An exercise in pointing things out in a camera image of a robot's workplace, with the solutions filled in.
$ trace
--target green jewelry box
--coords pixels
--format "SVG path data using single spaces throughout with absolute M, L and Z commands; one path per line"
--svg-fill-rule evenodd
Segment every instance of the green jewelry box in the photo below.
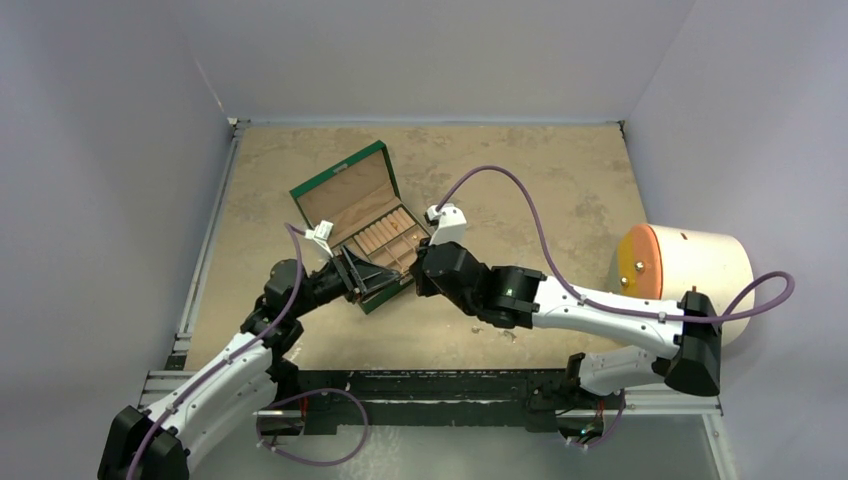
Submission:
M 366 314 L 413 283 L 409 266 L 430 232 L 403 204 L 385 143 L 374 142 L 289 193 L 310 228 L 321 220 L 333 223 L 327 243 L 334 253 L 346 245 L 372 263 L 401 272 L 395 284 L 357 302 Z

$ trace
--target white enclosure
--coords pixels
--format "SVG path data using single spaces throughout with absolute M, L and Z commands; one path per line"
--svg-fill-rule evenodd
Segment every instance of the white enclosure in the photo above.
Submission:
M 743 476 L 845 476 L 848 3 L 11 0 L 0 45 L 4 478 L 92 478 L 161 367 L 226 116 L 626 120 L 651 222 L 734 235 L 798 281 L 725 350 Z

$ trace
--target cable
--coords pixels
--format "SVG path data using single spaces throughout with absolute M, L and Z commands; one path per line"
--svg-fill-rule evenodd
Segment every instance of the cable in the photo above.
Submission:
M 553 272 L 554 277 L 556 277 L 556 279 L 559 281 L 559 283 L 562 285 L 562 287 L 568 293 L 570 293 L 571 295 L 573 295 L 576 298 L 580 298 L 586 305 L 589 305 L 590 307 L 595 308 L 597 310 L 601 310 L 602 312 L 613 313 L 613 314 L 617 314 L 617 315 L 627 315 L 627 316 L 631 316 L 631 317 L 652 318 L 652 319 L 657 318 L 657 314 L 655 314 L 655 313 L 642 312 L 642 311 L 639 311 L 639 310 L 630 310 L 630 309 L 627 309 L 627 308 L 611 307 L 609 305 L 605 305 L 603 303 L 596 302 L 596 301 L 594 301 L 590 298 L 585 298 L 584 295 L 581 295 L 570 283 L 568 283 L 568 281 L 565 279 L 565 277 L 562 276 L 559 269 L 554 264 L 554 260 L 551 257 L 551 252 L 548 250 L 548 242 L 547 242 L 547 240 L 545 240 L 545 232 L 544 232 L 544 229 L 542 228 L 542 222 L 539 219 L 539 212 L 536 210 L 536 204 L 533 202 L 533 199 L 530 198 L 530 193 L 527 191 L 527 188 L 524 186 L 523 183 L 521 183 L 521 180 L 519 180 L 518 177 L 516 177 L 515 175 L 512 174 L 512 172 L 510 172 L 509 170 L 507 170 L 503 167 L 499 167 L 497 165 L 482 165 L 482 166 L 479 166 L 477 168 L 471 169 L 468 173 L 463 175 L 454 184 L 454 186 L 451 187 L 450 190 L 448 190 L 448 193 L 442 198 L 442 200 L 438 203 L 438 205 L 436 205 L 436 211 L 439 211 L 439 210 L 442 209 L 442 207 L 445 205 L 445 203 L 447 203 L 447 201 L 450 199 L 450 197 L 453 196 L 453 194 L 456 192 L 456 190 L 463 183 L 465 183 L 466 180 L 471 178 L 473 175 L 475 175 L 479 172 L 482 172 L 483 170 L 493 170 L 493 171 L 500 172 L 500 173 L 506 175 L 519 188 L 519 190 L 521 190 L 521 193 L 524 194 L 524 199 L 527 200 L 527 206 L 530 207 L 530 213 L 533 215 L 533 221 L 536 223 L 536 231 L 539 233 L 539 242 L 542 244 L 542 253 L 545 256 L 545 261 L 547 262 L 548 267 L 550 267 L 551 271 Z M 744 312 L 732 313 L 733 309 L 736 308 L 736 306 L 739 304 L 739 302 L 742 301 L 743 298 L 745 298 L 745 296 L 747 296 L 749 293 L 751 293 L 751 291 L 753 291 L 755 288 L 757 288 L 760 284 L 762 284 L 766 280 L 770 280 L 770 279 L 775 278 L 775 277 L 781 277 L 786 281 L 786 286 L 784 287 L 784 289 L 780 293 L 780 295 L 774 297 L 773 299 L 769 300 L 768 302 L 766 302 L 766 303 L 764 303 L 764 304 L 762 304 L 758 307 L 754 307 L 750 310 L 745 310 Z M 795 278 L 792 277 L 792 275 L 790 275 L 789 273 L 784 272 L 784 271 L 769 272 L 769 273 L 766 273 L 765 275 L 758 277 L 756 280 L 751 282 L 747 287 L 743 288 L 742 291 L 739 292 L 739 294 L 736 296 L 736 298 L 734 298 L 733 301 L 730 302 L 730 305 L 727 307 L 727 309 L 721 315 L 718 315 L 718 316 L 715 316 L 715 317 L 694 317 L 694 316 L 688 316 L 688 315 L 662 315 L 662 319 L 663 320 L 671 320 L 671 321 L 686 321 L 686 322 L 692 322 L 692 323 L 721 323 L 721 322 L 728 322 L 728 321 L 731 321 L 731 320 L 739 320 L 739 319 L 742 319 L 742 318 L 753 317 L 755 315 L 759 315 L 761 313 L 768 312 L 769 310 L 773 309 L 774 307 L 777 307 L 778 305 L 782 304 L 783 302 L 786 301 L 786 299 L 788 299 L 792 295 L 792 292 L 794 290 L 795 290 Z
M 340 465 L 340 464 L 350 460 L 351 458 L 355 457 L 362 450 L 362 448 L 365 446 L 365 442 L 368 440 L 368 432 L 369 432 L 368 414 L 365 413 L 365 407 L 362 405 L 362 402 L 360 402 L 356 397 L 354 397 L 349 392 L 346 392 L 344 390 L 339 390 L 337 388 L 319 388 L 317 390 L 311 390 L 309 392 L 301 393 L 300 395 L 295 395 L 293 397 L 289 397 L 285 400 L 280 400 L 279 402 L 274 402 L 271 405 L 268 405 L 268 407 L 266 407 L 266 408 L 281 407 L 281 406 L 283 406 L 283 405 L 285 405 L 289 402 L 293 402 L 295 400 L 300 400 L 301 398 L 311 397 L 311 396 L 317 395 L 319 393 L 321 393 L 321 394 L 323 394 L 323 393 L 336 393 L 338 395 L 345 396 L 345 397 L 349 398 L 350 401 L 352 401 L 354 405 L 356 405 L 356 408 L 359 409 L 359 413 L 362 414 L 362 426 L 363 426 L 362 436 L 359 438 L 359 443 L 356 444 L 356 447 L 354 447 L 353 450 L 350 453 L 348 453 L 347 455 L 345 455 L 344 457 L 342 457 L 338 460 L 331 460 L 331 461 L 328 461 L 328 462 L 318 461 L 318 460 L 310 460 L 308 458 L 299 457 L 299 456 L 294 455 L 292 453 L 286 452 L 285 450 L 277 448 L 276 446 L 271 445 L 268 442 L 266 442 L 265 440 L 263 440 L 262 431 L 259 429 L 259 420 L 258 419 L 256 421 L 256 435 L 257 435 L 257 437 L 259 437 L 259 444 L 257 444 L 257 446 L 261 445 L 261 446 L 267 448 L 268 450 L 276 453 L 277 455 L 280 455 L 281 457 L 285 457 L 285 458 L 288 458 L 289 460 L 293 460 L 295 462 L 302 463 L 304 465 L 309 465 L 311 467 L 334 467 L 336 465 Z
M 624 414 L 624 409 L 626 407 L 626 404 L 627 404 L 627 402 L 625 402 L 625 400 L 624 400 L 624 389 L 622 388 L 621 389 L 621 401 L 618 404 L 618 413 L 615 414 L 615 418 L 612 420 L 612 423 L 610 424 L 610 428 L 605 429 L 603 431 L 603 433 L 601 434 L 601 436 L 598 437 L 598 439 L 595 440 L 594 442 L 585 443 L 584 444 L 585 448 L 587 448 L 587 449 L 595 448 L 595 447 L 598 447 L 598 446 L 604 444 L 605 442 L 607 442 L 609 440 L 610 436 L 612 435 L 612 432 L 614 432 L 615 429 L 618 428 L 618 423 L 621 420 L 621 416 Z
M 298 231 L 298 229 L 289 225 L 288 223 L 285 224 L 285 227 L 292 238 L 292 242 L 294 242 L 294 251 L 297 256 L 297 274 L 295 275 L 292 293 L 289 296 L 286 305 L 280 311 L 280 314 L 277 315 L 277 318 L 275 318 L 274 321 L 271 322 L 265 328 L 265 330 L 262 330 L 259 335 L 252 338 L 249 342 L 245 343 L 244 345 L 233 351 L 233 353 L 231 353 L 229 357 L 230 361 L 241 356 L 241 354 L 243 354 L 250 347 L 255 345 L 256 342 L 262 340 L 266 335 L 268 335 L 268 333 L 272 329 L 279 325 L 279 323 L 283 320 L 283 317 L 285 317 L 291 309 L 292 304 L 294 304 L 294 299 L 295 297 L 297 297 L 298 291 L 300 291 L 300 282 L 303 280 L 303 257 L 300 253 L 300 243 L 297 241 L 296 232 Z M 138 464 L 141 461 L 141 457 L 144 456 L 144 452 L 147 450 L 148 445 L 150 445 L 150 442 L 153 440 L 153 435 L 162 426 L 162 424 L 165 423 L 165 420 L 167 420 L 168 417 L 170 417 L 172 414 L 177 413 L 180 408 L 180 405 L 182 405 L 185 400 L 192 393 L 194 393 L 195 390 L 197 390 L 201 385 L 206 383 L 207 380 L 209 380 L 213 375 L 218 373 L 226 365 L 228 365 L 227 360 L 221 360 L 220 362 L 212 365 L 212 367 L 210 367 L 209 370 L 207 370 L 203 375 L 191 382 L 191 384 L 188 385 L 185 390 L 183 390 L 183 393 L 177 396 L 174 402 L 168 405 L 168 408 L 164 412 L 162 412 L 162 415 L 160 415 L 159 418 L 157 418 L 156 421 L 153 422 L 153 425 L 150 426 L 150 428 L 147 430 L 147 433 L 144 435 L 144 438 L 142 438 L 141 443 L 138 445 L 138 450 L 136 450 L 135 454 L 133 455 L 132 462 L 130 462 L 130 467 L 127 470 L 127 480 L 135 479 L 135 472 L 136 470 L 138 470 Z

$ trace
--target beige mat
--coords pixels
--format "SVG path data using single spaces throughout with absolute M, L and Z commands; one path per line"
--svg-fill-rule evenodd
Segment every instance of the beige mat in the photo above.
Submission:
M 554 259 L 578 285 L 604 288 L 612 251 L 645 214 L 618 125 L 588 127 L 391 127 L 247 130 L 214 245 L 187 370 L 219 352 L 250 312 L 272 265 L 293 258 L 283 222 L 303 226 L 289 189 L 384 141 L 401 195 L 417 215 L 469 169 L 496 164 L 534 197 Z M 469 221 L 464 246 L 489 265 L 548 272 L 521 193 L 484 172 L 454 197 Z M 303 243 L 307 270 L 321 266 Z M 302 368 L 563 367 L 575 352 L 610 340 L 579 332 L 495 329 L 441 297 L 409 288 L 364 315 L 336 300 L 302 319 L 306 333 L 287 355 Z

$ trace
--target cylindrical container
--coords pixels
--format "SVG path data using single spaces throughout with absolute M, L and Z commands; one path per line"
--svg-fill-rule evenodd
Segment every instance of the cylindrical container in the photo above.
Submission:
M 619 242 L 610 264 L 609 287 L 630 297 L 661 300 L 680 300 L 694 289 L 709 296 L 720 315 L 753 279 L 748 254 L 729 235 L 641 224 Z M 736 311 L 753 306 L 751 292 Z M 725 322 L 722 345 L 735 340 L 748 320 Z

